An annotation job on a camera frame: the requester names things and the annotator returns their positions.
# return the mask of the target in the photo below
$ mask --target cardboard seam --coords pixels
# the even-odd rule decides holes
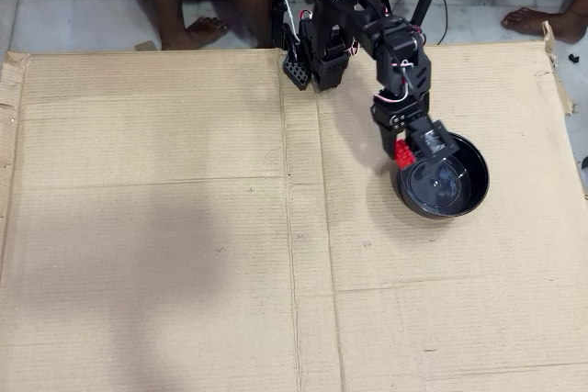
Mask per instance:
[[[278,50],[276,54],[276,67],[279,72],[280,57],[278,56]],[[292,305],[292,331],[294,334],[294,351],[296,353],[296,390],[302,391],[302,376],[300,372],[300,349],[299,349],[299,323],[298,323],[298,301],[296,299],[296,276],[294,275],[294,252],[292,251],[292,226],[290,224],[290,182],[288,179],[288,137],[286,133],[286,106],[284,104],[284,93],[282,84],[282,75],[278,74],[278,93],[279,93],[279,105],[280,105],[280,116],[282,119],[282,151],[284,159],[284,197],[286,206],[286,223],[288,226],[288,257],[289,257],[289,270],[290,270],[290,304]]]
[[[554,42],[553,42],[553,30],[551,29],[551,25],[548,21],[543,22],[543,42],[545,47],[545,53],[548,56],[549,64],[551,65],[551,71],[553,72],[553,76],[556,82],[556,88],[558,90],[558,95],[560,96],[561,107],[566,115],[571,115],[574,112],[575,105],[570,100],[568,93],[566,92],[563,83],[560,81],[560,77],[558,76],[558,61],[555,56],[554,50]]]
[[[322,131],[321,131],[321,111],[319,109],[319,95],[314,97],[314,101],[316,104],[316,116],[318,119],[319,125],[319,144],[321,147],[321,172],[322,172],[322,191],[323,191],[323,199],[324,199],[324,217],[326,222],[327,228],[327,240],[328,240],[328,249],[329,249],[329,266],[331,270],[331,296],[333,296],[333,314],[334,314],[334,328],[337,337],[337,356],[339,357],[339,377],[341,381],[341,390],[346,391],[347,387],[345,385],[345,364],[343,358],[343,350],[341,349],[341,327],[339,326],[339,314],[337,313],[337,299],[335,293],[335,286],[334,286],[334,276],[333,276],[333,253],[331,252],[331,228],[329,227],[329,206],[327,204],[327,186],[326,186],[326,179],[324,176],[324,151],[322,149]]]
[[[25,80],[26,80],[26,76],[27,76],[27,70],[28,70],[28,65],[30,63],[30,54],[18,54],[21,55],[20,58],[18,58],[18,60],[16,60],[14,58],[14,55],[17,55],[15,53],[11,53],[9,52],[6,55],[6,59],[5,59],[5,65],[12,65],[14,67],[17,67],[17,69],[20,70],[19,73],[19,84],[20,84],[20,88],[17,92],[18,97],[17,100],[15,100],[17,102],[17,105],[14,106],[14,110],[16,111],[16,117],[14,118],[14,120],[16,121],[16,124],[13,125],[13,129],[11,129],[12,134],[14,135],[14,140],[12,142],[12,149],[9,149],[9,157],[10,157],[10,164],[8,167],[10,167],[10,177],[8,178],[8,183],[7,186],[5,187],[6,190],[6,211],[4,211],[3,209],[0,209],[0,213],[2,213],[4,211],[4,217],[0,219],[0,238],[2,238],[2,242],[0,242],[0,284],[2,284],[2,275],[4,272],[4,260],[5,260],[5,254],[6,254],[6,238],[7,238],[7,234],[8,234],[8,221],[10,219],[10,212],[11,212],[11,207],[12,207],[12,194],[13,194],[13,190],[14,190],[14,181],[15,181],[15,162],[17,159],[17,151],[18,151],[18,139],[20,138],[18,136],[18,130],[20,127],[20,112],[22,109],[22,96],[23,96],[23,92],[25,89]],[[5,81],[4,76],[0,76],[0,84],[2,84]],[[12,94],[14,94],[16,92],[15,89],[13,89],[11,91]],[[8,108],[13,108],[12,106],[10,107],[1,107],[0,108],[0,112],[4,112],[6,111]]]

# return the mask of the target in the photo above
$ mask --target white wire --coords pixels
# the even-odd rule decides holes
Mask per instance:
[[[288,10],[288,15],[290,16],[290,23],[292,24],[292,34],[294,34],[294,38],[297,41],[300,41],[298,36],[296,35],[296,26],[294,25],[294,17],[292,16],[292,10],[290,9],[290,5],[288,4],[288,0],[284,0],[286,3],[286,9]]]
[[[402,71],[404,73],[406,73],[406,68],[404,68],[402,64],[401,64],[401,67],[402,67]],[[404,101],[406,99],[406,97],[408,96],[408,84],[404,84],[404,96],[398,100],[390,100],[389,98],[386,98],[385,96],[382,96],[380,94],[374,94],[374,96],[379,98],[380,100],[382,100],[385,103],[400,103],[401,101]]]

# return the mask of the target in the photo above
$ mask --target tiled floor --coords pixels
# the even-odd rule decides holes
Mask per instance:
[[[310,0],[289,0],[295,16],[310,5]],[[417,0],[401,0],[396,13],[410,16]],[[504,30],[500,19],[520,6],[559,11],[570,0],[447,0],[448,32],[446,43],[456,41],[502,41],[530,39]],[[232,7],[231,0],[186,0],[186,21],[201,15],[225,20],[232,31],[210,45],[214,48],[249,48],[254,39]],[[445,9],[435,0],[424,31],[430,42],[441,38],[445,27]],[[142,0],[0,0],[0,57],[5,51],[53,50],[133,50],[145,40],[159,45],[152,12]],[[567,60],[573,52],[579,64]],[[588,156],[588,94],[585,68],[588,62],[588,38],[576,45],[558,44],[560,78],[577,113],[567,117],[568,131],[576,159]],[[588,176],[584,177],[588,187]]]

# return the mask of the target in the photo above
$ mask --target cardboard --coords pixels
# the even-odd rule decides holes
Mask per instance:
[[[0,390],[585,392],[587,209],[542,42],[431,47],[491,189],[419,218],[374,62],[23,55],[0,83]]]

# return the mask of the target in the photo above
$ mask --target cardboard edge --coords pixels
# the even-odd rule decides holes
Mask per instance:
[[[30,54],[8,52],[0,72],[0,281],[17,154],[18,117],[30,59]]]
[[[558,61],[555,56],[555,37],[553,36],[553,29],[546,20],[543,22],[543,42],[545,43],[545,53],[548,55],[549,62],[551,63],[551,69],[555,76],[556,86],[558,87],[558,94],[560,96],[561,107],[566,115],[570,115],[574,111],[574,104],[570,100],[568,93],[563,87],[563,83],[560,81],[558,76]]]

